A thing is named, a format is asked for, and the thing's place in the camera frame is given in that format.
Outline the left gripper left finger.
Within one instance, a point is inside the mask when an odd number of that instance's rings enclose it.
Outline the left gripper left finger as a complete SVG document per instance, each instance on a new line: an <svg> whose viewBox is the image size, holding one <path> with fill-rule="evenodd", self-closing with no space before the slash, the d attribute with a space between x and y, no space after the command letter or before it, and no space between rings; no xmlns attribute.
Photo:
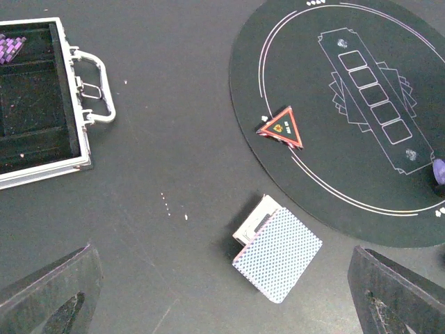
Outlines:
<svg viewBox="0 0 445 334"><path fill-rule="evenodd" d="M102 285L88 244L1 289L1 332L87 333Z"/></svg>

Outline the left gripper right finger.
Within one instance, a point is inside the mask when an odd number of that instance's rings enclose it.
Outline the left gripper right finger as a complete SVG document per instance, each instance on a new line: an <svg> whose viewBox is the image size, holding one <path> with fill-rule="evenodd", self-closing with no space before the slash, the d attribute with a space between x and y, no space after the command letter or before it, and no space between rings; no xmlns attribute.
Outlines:
<svg viewBox="0 0 445 334"><path fill-rule="evenodd" d="M363 333L443 333L444 288L356 246L348 284Z"/></svg>

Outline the purple small blind button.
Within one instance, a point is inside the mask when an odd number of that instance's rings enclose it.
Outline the purple small blind button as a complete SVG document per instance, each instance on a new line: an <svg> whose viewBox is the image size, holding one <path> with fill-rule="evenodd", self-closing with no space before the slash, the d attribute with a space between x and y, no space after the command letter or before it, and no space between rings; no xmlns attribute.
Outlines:
<svg viewBox="0 0 445 334"><path fill-rule="evenodd" d="M432 171L438 185L445 185L445 161L435 159L432 163Z"/></svg>

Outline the red triangular all-in button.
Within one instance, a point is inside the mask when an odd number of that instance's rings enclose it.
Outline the red triangular all-in button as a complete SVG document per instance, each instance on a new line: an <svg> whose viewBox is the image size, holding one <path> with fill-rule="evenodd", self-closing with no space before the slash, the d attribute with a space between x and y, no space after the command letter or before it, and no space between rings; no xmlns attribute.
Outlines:
<svg viewBox="0 0 445 334"><path fill-rule="evenodd" d="M273 138L293 149L304 148L291 106L285 107L276 116L265 121L256 134Z"/></svg>

